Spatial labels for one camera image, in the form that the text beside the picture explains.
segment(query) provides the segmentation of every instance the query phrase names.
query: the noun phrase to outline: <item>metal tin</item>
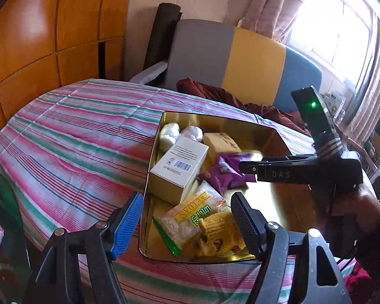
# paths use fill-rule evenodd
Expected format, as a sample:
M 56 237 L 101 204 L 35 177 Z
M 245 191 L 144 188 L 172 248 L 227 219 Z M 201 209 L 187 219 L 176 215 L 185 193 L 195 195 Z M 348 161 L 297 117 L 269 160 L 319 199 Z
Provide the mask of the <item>metal tin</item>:
M 273 128 L 230 118 L 167 111 L 163 112 L 159 122 L 148 172 L 161 157 L 161 153 L 158 151 L 159 132 L 165 124 L 170 122 L 178 123 L 180 129 L 187 126 L 197 126 L 203 132 L 225 132 L 234 139 L 243 151 L 255 153 L 253 156 L 257 160 L 264 156 L 291 155 L 287 145 Z M 211 166 L 209 161 L 206 160 L 202 171 L 209 169 Z M 198 185 L 196 181 L 191 188 L 191 192 L 195 192 Z M 179 257 L 174 257 L 167 249 L 152 222 L 152 216 L 161 216 L 173 206 L 148 193 L 147 188 L 148 177 L 139 231 L 139 250 L 144 256 L 162 261 L 194 264 L 229 263 L 254 259 L 254 256 L 249 254 L 247 249 L 244 249 L 239 255 L 229 257 L 193 257 L 191 245 Z M 310 190 L 306 185 L 265 182 L 248 183 L 246 188 L 228 190 L 224 194 L 227 202 L 231 201 L 232 194 L 237 191 L 241 191 L 251 207 L 259 209 L 268 221 L 279 223 L 288 230 L 306 232 L 316 226 L 314 203 Z

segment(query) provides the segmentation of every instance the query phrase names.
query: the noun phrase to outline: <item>human hand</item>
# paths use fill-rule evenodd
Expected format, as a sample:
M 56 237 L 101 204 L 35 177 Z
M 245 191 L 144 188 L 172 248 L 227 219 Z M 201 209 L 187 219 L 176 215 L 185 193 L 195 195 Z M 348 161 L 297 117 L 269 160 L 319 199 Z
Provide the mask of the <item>human hand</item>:
M 360 184 L 355 191 L 335 199 L 331 215 L 348 213 L 356 213 L 357 224 L 365 234 L 371 234 L 380 225 L 380 203 L 366 184 Z

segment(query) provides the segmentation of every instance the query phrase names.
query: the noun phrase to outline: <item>striped tablecloth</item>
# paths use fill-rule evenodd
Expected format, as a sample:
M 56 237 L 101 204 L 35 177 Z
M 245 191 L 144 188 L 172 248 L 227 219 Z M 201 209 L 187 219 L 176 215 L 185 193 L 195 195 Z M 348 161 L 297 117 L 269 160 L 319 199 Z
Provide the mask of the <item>striped tablecloth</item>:
M 293 154 L 312 140 L 225 104 L 130 83 L 87 80 L 46 93 L 0 132 L 0 174 L 14 189 L 27 236 L 42 249 L 53 231 L 89 228 L 107 219 L 133 191 L 143 192 L 152 143 L 165 110 L 208 113 L 275 128 Z M 343 271 L 352 270 L 354 262 Z M 87 262 L 80 260 L 88 280 Z M 129 303 L 244 303 L 257 262 L 161 263 L 138 251 L 138 233 L 114 265 Z M 279 303 L 294 269 L 289 257 Z

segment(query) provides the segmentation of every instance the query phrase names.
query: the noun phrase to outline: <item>sofa armrest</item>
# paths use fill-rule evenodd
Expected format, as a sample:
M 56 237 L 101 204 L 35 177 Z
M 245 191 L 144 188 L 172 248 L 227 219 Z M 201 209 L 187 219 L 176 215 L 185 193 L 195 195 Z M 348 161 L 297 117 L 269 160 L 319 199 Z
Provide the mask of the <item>sofa armrest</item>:
M 146 85 L 148 82 L 156 79 L 156 77 L 164 72 L 167 69 L 167 62 L 162 61 L 148 67 L 146 70 L 143 70 L 141 73 L 138 73 L 134 76 L 130 82 L 138 83 L 139 85 Z

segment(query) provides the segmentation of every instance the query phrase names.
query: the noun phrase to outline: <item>yellow label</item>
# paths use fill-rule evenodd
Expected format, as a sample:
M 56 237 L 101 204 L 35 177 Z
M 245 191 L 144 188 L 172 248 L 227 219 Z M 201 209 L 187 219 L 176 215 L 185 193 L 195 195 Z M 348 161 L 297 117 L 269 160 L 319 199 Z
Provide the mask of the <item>yellow label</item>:
M 194 200 L 192 200 L 187 206 L 185 206 L 182 210 L 180 210 L 175 215 L 175 220 L 180 223 L 183 219 L 189 216 L 193 211 L 195 211 L 205 200 L 207 200 L 210 196 L 203 192 L 199 196 L 197 196 Z

